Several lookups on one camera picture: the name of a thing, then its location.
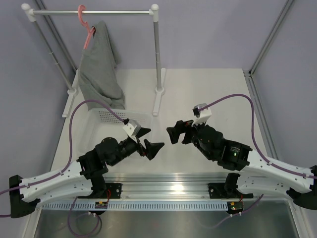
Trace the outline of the pink plastic hanger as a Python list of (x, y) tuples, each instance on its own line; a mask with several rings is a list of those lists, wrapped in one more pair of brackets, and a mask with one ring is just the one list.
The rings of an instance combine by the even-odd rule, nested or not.
[(87, 48), (88, 48), (89, 43), (90, 43), (90, 40), (91, 40), (93, 34), (94, 34), (95, 31), (96, 31), (96, 29), (95, 29), (94, 26), (91, 27), (87, 21), (84, 21), (84, 19), (83, 19), (83, 12), (84, 12), (85, 10), (86, 10), (86, 7), (85, 7), (83, 4), (81, 4), (81, 5), (78, 6), (78, 10), (77, 10), (77, 11), (78, 11), (78, 12), (77, 12), (78, 19), (79, 19), (81, 25), (82, 25), (83, 27), (85, 27), (86, 30), (87, 30), (87, 37), (86, 37), (86, 40), (85, 40), (83, 49), (87, 49)]

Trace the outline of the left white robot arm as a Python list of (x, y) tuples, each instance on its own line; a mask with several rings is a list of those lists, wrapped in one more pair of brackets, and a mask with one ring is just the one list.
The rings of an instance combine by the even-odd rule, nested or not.
[(15, 175), (9, 178), (10, 218), (21, 218), (36, 208), (63, 198), (102, 198), (108, 194), (104, 174), (134, 153), (152, 160), (164, 146), (163, 142), (140, 142), (149, 133), (142, 128), (132, 139), (118, 142), (113, 137), (104, 138), (93, 150), (71, 162), (65, 169), (55, 170), (33, 178)]

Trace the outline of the grey t shirt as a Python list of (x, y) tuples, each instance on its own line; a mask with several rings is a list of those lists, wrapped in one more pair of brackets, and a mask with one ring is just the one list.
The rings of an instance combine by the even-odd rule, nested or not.
[(85, 100), (97, 100), (112, 109), (125, 109), (125, 96), (117, 83), (116, 68), (120, 55), (100, 21), (95, 25), (94, 39), (89, 49), (82, 52), (79, 66), (79, 87)]

